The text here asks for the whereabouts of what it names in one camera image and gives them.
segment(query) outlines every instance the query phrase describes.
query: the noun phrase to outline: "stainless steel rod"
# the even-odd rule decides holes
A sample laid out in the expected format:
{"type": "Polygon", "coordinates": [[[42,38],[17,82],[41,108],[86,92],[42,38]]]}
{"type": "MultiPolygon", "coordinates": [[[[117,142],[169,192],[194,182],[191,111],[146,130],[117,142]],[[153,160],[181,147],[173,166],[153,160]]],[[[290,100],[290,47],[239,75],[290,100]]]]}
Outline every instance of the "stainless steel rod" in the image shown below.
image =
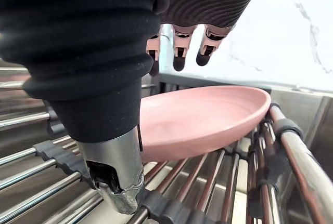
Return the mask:
{"type": "Polygon", "coordinates": [[[80,173],[75,172],[72,175],[66,177],[65,179],[53,184],[52,186],[26,199],[25,201],[15,205],[14,207],[11,207],[7,211],[0,214],[0,223],[3,224],[9,222],[10,220],[16,218],[25,211],[33,208],[38,203],[49,198],[50,196],[64,189],[73,182],[79,180],[80,178],[81,178],[80,173]]]}
{"type": "Polygon", "coordinates": [[[199,171],[201,170],[205,160],[207,159],[208,153],[204,154],[199,162],[197,163],[197,166],[194,168],[194,170],[192,171],[192,173],[187,177],[186,182],[184,183],[184,185],[182,186],[180,192],[177,195],[177,200],[180,202],[183,202],[185,197],[187,196],[187,194],[189,193],[193,183],[196,181],[199,171]]]}
{"type": "Polygon", "coordinates": [[[239,167],[239,154],[234,154],[232,159],[232,166],[230,168],[228,182],[224,193],[221,222],[231,224],[233,219],[233,210],[235,203],[235,194],[237,186],[239,167]]]}
{"type": "Polygon", "coordinates": [[[180,160],[176,166],[168,173],[168,175],[163,179],[163,181],[157,186],[156,190],[163,194],[176,176],[180,173],[184,165],[186,164],[188,158],[180,160]]]}
{"type": "Polygon", "coordinates": [[[7,120],[0,121],[0,131],[6,129],[16,128],[22,125],[38,123],[49,119],[50,115],[47,112],[40,112],[26,116],[19,116],[16,118],[11,118],[7,120]]]}
{"type": "Polygon", "coordinates": [[[127,224],[142,224],[148,217],[149,212],[146,208],[139,208],[137,212],[130,218],[127,224]]]}
{"type": "Polygon", "coordinates": [[[6,81],[0,82],[0,91],[22,90],[24,81],[6,81]]]}
{"type": "MultiPolygon", "coordinates": [[[[180,160],[176,166],[168,173],[163,181],[157,186],[156,190],[163,194],[171,185],[176,176],[181,172],[182,168],[186,164],[188,158],[180,160]]],[[[127,224],[142,224],[149,216],[149,212],[144,207],[138,209],[138,211],[130,218],[127,224]]]]}
{"type": "Polygon", "coordinates": [[[64,146],[62,146],[62,148],[66,150],[66,149],[73,148],[73,147],[75,147],[75,146],[76,146],[76,142],[75,142],[75,141],[72,141],[72,142],[70,142],[70,143],[65,144],[64,146]]]}
{"type": "MultiPolygon", "coordinates": [[[[249,196],[250,190],[257,188],[257,155],[252,152],[248,158],[248,182],[247,182],[247,196],[249,196]]],[[[256,220],[249,214],[249,199],[247,198],[246,206],[246,224],[255,224],[256,220]]]]}
{"type": "Polygon", "coordinates": [[[200,198],[200,200],[197,204],[196,209],[199,210],[199,211],[202,211],[204,213],[207,211],[210,198],[213,194],[215,183],[216,183],[216,177],[217,177],[217,174],[220,171],[220,167],[221,167],[221,164],[222,164],[222,161],[223,161],[224,154],[225,154],[224,150],[219,151],[215,168],[212,171],[212,173],[210,174],[210,176],[209,176],[209,178],[206,182],[206,185],[203,189],[201,198],[200,198]]]}
{"type": "MultiPolygon", "coordinates": [[[[54,144],[59,144],[59,143],[62,143],[62,142],[66,141],[70,138],[71,138],[70,136],[61,137],[61,138],[58,138],[58,139],[54,140],[53,143],[54,144]]],[[[13,161],[18,160],[18,159],[21,159],[21,158],[26,157],[28,155],[34,154],[35,152],[36,152],[35,148],[29,148],[29,149],[17,152],[15,154],[5,156],[5,157],[0,159],[0,166],[4,165],[4,164],[7,164],[7,163],[10,163],[10,162],[13,162],[13,161]]]]}
{"type": "MultiPolygon", "coordinates": [[[[79,152],[79,149],[77,150],[73,150],[72,151],[74,154],[79,152]]],[[[8,188],[9,186],[12,186],[20,181],[23,181],[26,178],[29,178],[33,175],[38,174],[39,172],[46,170],[47,168],[50,168],[54,165],[57,164],[57,161],[55,159],[50,159],[47,160],[46,162],[43,162],[42,164],[36,165],[32,168],[29,168],[21,173],[15,174],[13,176],[10,176],[4,180],[0,181],[0,191],[4,190],[6,188],[8,188]]]]}
{"type": "Polygon", "coordinates": [[[99,195],[92,197],[83,206],[78,208],[73,214],[69,215],[59,224],[76,224],[79,223],[85,216],[87,216],[92,210],[95,209],[101,202],[103,198],[99,195]]]}
{"type": "MultiPolygon", "coordinates": [[[[270,115],[274,122],[285,118],[276,106],[271,107],[270,115]]],[[[313,221],[316,224],[333,223],[332,181],[297,134],[283,133],[281,144],[313,221]]]]}
{"type": "Polygon", "coordinates": [[[81,194],[78,198],[74,201],[70,202],[61,210],[57,211],[56,213],[52,214],[50,218],[48,218],[43,224],[55,224],[60,223],[61,221],[65,220],[66,217],[72,214],[78,214],[79,209],[83,205],[85,205],[88,201],[90,201],[94,197],[100,197],[97,190],[89,189],[83,194],[81,194]]]}
{"type": "MultiPolygon", "coordinates": [[[[264,137],[259,137],[257,142],[258,166],[260,170],[265,169],[265,148],[264,137]]],[[[265,224],[281,224],[281,215],[275,188],[272,185],[262,185],[260,187],[261,198],[264,208],[263,221],[265,224]]]]}
{"type": "Polygon", "coordinates": [[[168,162],[159,162],[158,164],[155,165],[154,168],[152,168],[146,175],[145,175],[145,184],[148,184],[153,180],[155,175],[158,174],[159,171],[163,169],[163,167],[167,164],[168,162]]]}
{"type": "Polygon", "coordinates": [[[53,144],[60,144],[60,143],[62,143],[62,142],[64,142],[64,141],[67,141],[68,139],[71,139],[71,137],[70,137],[70,136],[60,137],[60,138],[58,138],[58,139],[55,139],[55,140],[53,141],[53,144]]]}

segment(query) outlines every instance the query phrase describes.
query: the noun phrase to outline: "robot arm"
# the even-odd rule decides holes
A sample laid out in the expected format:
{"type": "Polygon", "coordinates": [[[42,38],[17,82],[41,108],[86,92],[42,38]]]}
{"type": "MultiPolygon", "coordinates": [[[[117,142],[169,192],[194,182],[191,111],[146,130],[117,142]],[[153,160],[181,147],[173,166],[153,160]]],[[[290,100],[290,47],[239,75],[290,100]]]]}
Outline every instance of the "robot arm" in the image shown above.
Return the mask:
{"type": "Polygon", "coordinates": [[[144,187],[139,109],[141,78],[153,64],[147,40],[161,23],[203,23],[219,29],[208,37],[224,37],[249,1],[0,0],[0,56],[28,68],[25,91],[51,104],[103,198],[132,214],[144,187]]]}

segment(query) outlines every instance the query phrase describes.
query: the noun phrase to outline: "pink plate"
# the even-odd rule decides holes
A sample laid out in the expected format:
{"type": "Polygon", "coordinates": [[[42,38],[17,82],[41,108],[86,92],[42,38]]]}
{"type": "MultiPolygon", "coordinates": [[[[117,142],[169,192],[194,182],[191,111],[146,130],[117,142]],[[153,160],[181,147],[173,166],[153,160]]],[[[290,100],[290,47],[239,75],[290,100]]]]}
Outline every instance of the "pink plate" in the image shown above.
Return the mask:
{"type": "Polygon", "coordinates": [[[210,152],[254,129],[270,95],[243,86],[211,86],[143,98],[143,162],[179,160],[210,152]]]}

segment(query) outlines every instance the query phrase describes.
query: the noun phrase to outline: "chrome metal joint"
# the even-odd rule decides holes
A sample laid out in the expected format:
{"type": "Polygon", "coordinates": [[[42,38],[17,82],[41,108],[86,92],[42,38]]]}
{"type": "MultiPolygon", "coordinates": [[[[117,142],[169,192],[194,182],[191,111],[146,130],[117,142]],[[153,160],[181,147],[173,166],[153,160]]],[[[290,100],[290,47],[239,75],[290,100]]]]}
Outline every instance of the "chrome metal joint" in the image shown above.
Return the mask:
{"type": "Polygon", "coordinates": [[[133,214],[144,188],[137,127],[105,142],[77,143],[100,195],[116,211],[133,214]]]}

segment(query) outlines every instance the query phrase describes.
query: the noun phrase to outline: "black rubber sleeve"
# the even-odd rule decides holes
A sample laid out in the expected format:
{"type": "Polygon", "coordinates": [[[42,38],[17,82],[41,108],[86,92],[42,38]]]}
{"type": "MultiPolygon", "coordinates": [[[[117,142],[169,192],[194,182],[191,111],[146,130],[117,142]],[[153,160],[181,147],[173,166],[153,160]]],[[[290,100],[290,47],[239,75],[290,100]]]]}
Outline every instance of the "black rubber sleeve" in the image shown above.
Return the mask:
{"type": "Polygon", "coordinates": [[[72,138],[101,142],[139,123],[141,78],[152,66],[156,0],[0,0],[0,56],[25,65],[72,138]]]}

